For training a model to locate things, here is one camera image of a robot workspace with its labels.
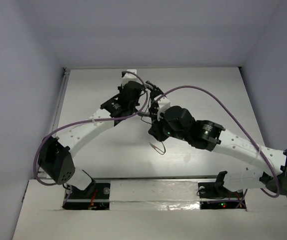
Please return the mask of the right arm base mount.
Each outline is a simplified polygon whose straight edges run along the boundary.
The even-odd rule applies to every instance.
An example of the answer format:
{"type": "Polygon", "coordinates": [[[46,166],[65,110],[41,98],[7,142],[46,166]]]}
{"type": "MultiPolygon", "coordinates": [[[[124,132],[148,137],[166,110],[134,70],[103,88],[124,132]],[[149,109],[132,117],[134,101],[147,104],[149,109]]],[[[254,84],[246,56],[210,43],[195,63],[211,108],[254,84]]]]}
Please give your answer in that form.
{"type": "Polygon", "coordinates": [[[224,187],[227,173],[221,171],[215,181],[198,183],[196,195],[201,210],[247,209],[243,191],[230,191],[224,187]]]}

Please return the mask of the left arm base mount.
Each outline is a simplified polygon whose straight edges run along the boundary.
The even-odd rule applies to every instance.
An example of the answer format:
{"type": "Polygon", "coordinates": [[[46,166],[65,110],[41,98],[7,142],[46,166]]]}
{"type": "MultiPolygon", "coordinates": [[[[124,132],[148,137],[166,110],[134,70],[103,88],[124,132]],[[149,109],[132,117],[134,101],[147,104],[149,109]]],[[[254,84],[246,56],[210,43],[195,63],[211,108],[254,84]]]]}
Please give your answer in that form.
{"type": "Polygon", "coordinates": [[[64,210],[92,210],[105,211],[110,209],[110,181],[97,181],[90,195],[67,184],[65,189],[62,208],[64,210]]]}

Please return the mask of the black headset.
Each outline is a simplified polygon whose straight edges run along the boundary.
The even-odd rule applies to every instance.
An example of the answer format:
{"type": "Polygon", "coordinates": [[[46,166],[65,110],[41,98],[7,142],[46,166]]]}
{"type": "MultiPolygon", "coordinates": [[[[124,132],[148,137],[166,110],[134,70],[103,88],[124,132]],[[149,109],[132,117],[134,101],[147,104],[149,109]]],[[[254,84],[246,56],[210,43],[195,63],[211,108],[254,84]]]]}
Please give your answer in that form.
{"type": "Polygon", "coordinates": [[[155,101],[155,98],[163,95],[164,92],[155,84],[151,83],[150,81],[145,82],[146,88],[150,91],[149,93],[149,100],[148,100],[148,106],[145,112],[140,111],[139,116],[141,118],[143,117],[149,117],[151,120],[151,123],[157,120],[157,113],[158,113],[158,103],[155,101]]]}

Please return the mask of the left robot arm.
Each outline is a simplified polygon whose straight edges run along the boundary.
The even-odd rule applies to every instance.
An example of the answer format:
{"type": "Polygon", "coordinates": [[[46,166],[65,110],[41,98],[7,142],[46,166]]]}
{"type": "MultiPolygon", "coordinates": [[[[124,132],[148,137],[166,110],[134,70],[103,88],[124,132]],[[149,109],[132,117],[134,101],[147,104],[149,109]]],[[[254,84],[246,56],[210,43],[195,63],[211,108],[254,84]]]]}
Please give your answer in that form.
{"type": "Polygon", "coordinates": [[[130,80],[118,87],[119,93],[103,104],[89,118],[56,137],[49,137],[40,149],[37,163],[57,185],[71,185],[83,197],[95,191],[95,180],[84,170],[76,169],[73,158],[91,140],[115,127],[137,112],[139,99],[147,91],[143,84],[130,80]]]}

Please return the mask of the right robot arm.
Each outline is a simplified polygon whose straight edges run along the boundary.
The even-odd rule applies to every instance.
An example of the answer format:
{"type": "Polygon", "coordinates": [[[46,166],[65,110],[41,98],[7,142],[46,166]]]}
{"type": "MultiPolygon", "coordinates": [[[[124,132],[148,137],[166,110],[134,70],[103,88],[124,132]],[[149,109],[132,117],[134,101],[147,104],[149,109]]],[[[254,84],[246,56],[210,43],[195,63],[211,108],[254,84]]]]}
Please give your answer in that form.
{"type": "Polygon", "coordinates": [[[287,149],[277,150],[264,145],[255,146],[222,125],[209,120],[196,120],[180,106],[160,110],[149,108],[151,127],[148,133],[157,141],[175,138],[190,146],[235,158],[254,167],[240,173],[221,171],[214,184],[221,197],[245,189],[267,189],[287,196],[287,149]]]}

